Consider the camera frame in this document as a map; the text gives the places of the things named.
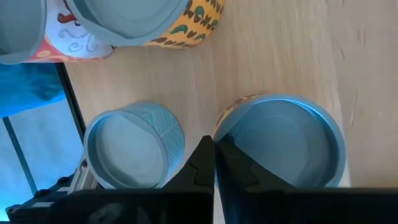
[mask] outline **blue cloth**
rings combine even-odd
[[[0,118],[64,97],[55,64],[0,64]]]

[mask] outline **round tin can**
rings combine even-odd
[[[4,64],[98,60],[113,51],[76,20],[65,0],[0,1],[0,30]]]
[[[184,149],[174,115],[148,101],[98,115],[83,143],[90,170],[106,189],[163,187]]]
[[[114,46],[184,49],[217,26],[224,0],[67,0],[77,19]]]
[[[216,124],[214,139],[234,143],[295,187],[337,187],[346,164],[343,135],[320,106],[298,96],[246,96]]]

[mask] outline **colorful printed label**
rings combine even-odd
[[[66,0],[47,0],[45,36],[28,62],[99,60],[113,51],[76,20]]]
[[[233,111],[235,108],[237,108],[239,105],[251,101],[253,99],[256,99],[257,97],[263,96],[264,94],[253,94],[249,96],[244,96],[235,102],[231,103],[218,117],[217,123],[216,123],[216,129],[214,131],[214,135],[217,133],[218,128],[220,127],[221,123],[224,121],[224,119]]]
[[[216,28],[223,9],[224,0],[189,0],[168,31],[144,45],[183,49],[199,44]]]

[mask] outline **orange patterned tin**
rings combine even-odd
[[[189,0],[169,29],[144,45],[181,49],[199,44],[216,28],[223,9],[224,0]]]
[[[107,44],[171,49],[202,42],[216,28],[224,9],[224,0],[67,2],[78,21]]]

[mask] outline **wood grain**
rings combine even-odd
[[[397,187],[397,1],[328,8],[353,185]]]
[[[103,62],[67,69],[86,123],[134,101],[158,102],[182,125],[185,158],[244,95],[304,96],[343,124],[328,7],[321,0],[228,0],[219,26],[198,47],[120,48]]]

